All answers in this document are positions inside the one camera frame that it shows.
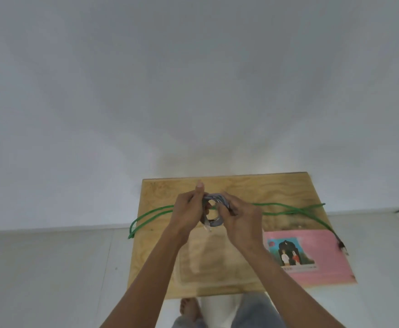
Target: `wood grain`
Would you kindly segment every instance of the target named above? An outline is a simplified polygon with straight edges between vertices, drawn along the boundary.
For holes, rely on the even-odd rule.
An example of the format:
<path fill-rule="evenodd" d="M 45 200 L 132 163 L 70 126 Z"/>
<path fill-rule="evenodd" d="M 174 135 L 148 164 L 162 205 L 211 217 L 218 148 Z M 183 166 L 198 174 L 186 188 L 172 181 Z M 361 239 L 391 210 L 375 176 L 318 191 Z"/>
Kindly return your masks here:
<path fill-rule="evenodd" d="M 247 202 L 279 202 L 294 207 L 320 203 L 310 176 L 306 172 L 287 174 L 144 179 L 138 216 L 175 202 L 177 195 L 195 188 L 201 179 L 206 191 L 227 191 Z M 279 206 L 262 208 L 267 212 L 285 210 Z M 313 213 L 328 224 L 324 209 Z M 160 216 L 144 226 L 134 238 L 128 285 L 134 281 L 151 250 L 168 225 L 170 214 Z M 264 216 L 265 231 L 324 229 L 302 215 Z M 188 243 L 180 250 L 166 298 L 183 298 L 262 291 L 263 287 L 245 259 L 230 244 L 223 227 L 209 233 L 199 223 Z"/>

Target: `hand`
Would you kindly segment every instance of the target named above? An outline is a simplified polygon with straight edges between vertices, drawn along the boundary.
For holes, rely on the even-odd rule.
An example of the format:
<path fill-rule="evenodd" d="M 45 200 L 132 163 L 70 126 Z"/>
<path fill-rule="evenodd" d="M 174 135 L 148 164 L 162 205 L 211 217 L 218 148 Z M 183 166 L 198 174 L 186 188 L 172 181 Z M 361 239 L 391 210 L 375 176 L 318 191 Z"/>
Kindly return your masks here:
<path fill-rule="evenodd" d="M 174 210 L 167 229 L 180 236 L 183 244 L 187 242 L 190 232 L 200 221 L 204 194 L 204 183 L 198 181 L 195 190 L 181 193 L 175 200 Z M 210 204 L 207 204 L 206 214 L 209 213 L 209 208 Z"/>
<path fill-rule="evenodd" d="M 242 255 L 248 251 L 264 249 L 262 231 L 262 210 L 226 192 L 222 194 L 230 204 L 231 212 L 223 205 L 217 205 L 219 215 L 230 242 Z"/>

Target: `foot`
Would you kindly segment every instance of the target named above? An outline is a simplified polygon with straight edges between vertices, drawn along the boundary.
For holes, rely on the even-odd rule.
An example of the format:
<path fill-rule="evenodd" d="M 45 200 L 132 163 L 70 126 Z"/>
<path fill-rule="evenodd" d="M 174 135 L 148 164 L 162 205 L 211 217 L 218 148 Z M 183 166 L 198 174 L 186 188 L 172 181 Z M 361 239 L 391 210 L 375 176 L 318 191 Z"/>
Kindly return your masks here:
<path fill-rule="evenodd" d="M 202 313 L 196 298 L 183 298 L 180 302 L 180 313 L 187 316 L 192 322 L 202 318 Z"/>

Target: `pink paper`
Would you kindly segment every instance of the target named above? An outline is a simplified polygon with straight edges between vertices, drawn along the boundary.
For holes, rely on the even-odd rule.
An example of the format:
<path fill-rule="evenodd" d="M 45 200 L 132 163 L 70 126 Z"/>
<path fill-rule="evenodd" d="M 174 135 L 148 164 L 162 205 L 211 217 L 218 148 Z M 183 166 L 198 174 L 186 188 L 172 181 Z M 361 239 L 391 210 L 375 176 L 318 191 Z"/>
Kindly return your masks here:
<path fill-rule="evenodd" d="M 345 254 L 328 230 L 264 232 L 269 252 L 302 286 L 356 283 Z"/>

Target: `forearm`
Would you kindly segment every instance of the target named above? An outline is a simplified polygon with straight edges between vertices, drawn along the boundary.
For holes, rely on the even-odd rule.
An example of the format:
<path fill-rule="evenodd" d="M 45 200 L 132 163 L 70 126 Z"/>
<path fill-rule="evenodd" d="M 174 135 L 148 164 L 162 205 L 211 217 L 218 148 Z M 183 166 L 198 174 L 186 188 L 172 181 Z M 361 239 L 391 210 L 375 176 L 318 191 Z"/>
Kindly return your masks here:
<path fill-rule="evenodd" d="M 163 232 L 139 275 L 101 328 L 155 327 L 181 245 L 170 229 Z"/>
<path fill-rule="evenodd" d="M 265 248 L 243 253 L 288 328 L 343 328 L 272 258 Z"/>

